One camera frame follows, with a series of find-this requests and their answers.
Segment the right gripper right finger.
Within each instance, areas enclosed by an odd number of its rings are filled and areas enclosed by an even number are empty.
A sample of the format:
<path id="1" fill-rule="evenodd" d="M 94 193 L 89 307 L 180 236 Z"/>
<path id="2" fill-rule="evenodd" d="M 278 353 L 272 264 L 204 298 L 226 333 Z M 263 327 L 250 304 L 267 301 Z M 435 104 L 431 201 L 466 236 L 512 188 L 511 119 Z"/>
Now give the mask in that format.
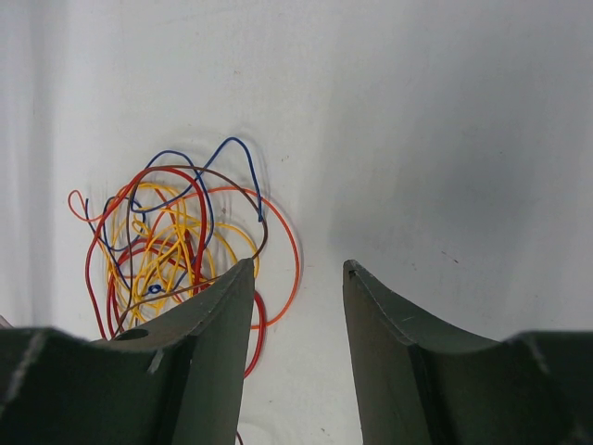
<path id="1" fill-rule="evenodd" d="M 353 260 L 343 301 L 365 443 L 591 442 L 590 332 L 494 341 L 439 319 Z"/>

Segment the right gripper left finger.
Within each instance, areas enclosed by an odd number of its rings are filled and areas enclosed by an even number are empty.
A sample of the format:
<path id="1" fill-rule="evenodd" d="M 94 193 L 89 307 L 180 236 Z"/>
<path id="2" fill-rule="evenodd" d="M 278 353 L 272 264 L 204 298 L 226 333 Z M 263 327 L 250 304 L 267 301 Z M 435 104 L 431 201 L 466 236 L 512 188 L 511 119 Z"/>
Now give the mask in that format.
<path id="1" fill-rule="evenodd" d="M 112 340 L 1 332 L 5 444 L 232 444 L 254 302 L 243 259 L 197 296 Z"/>

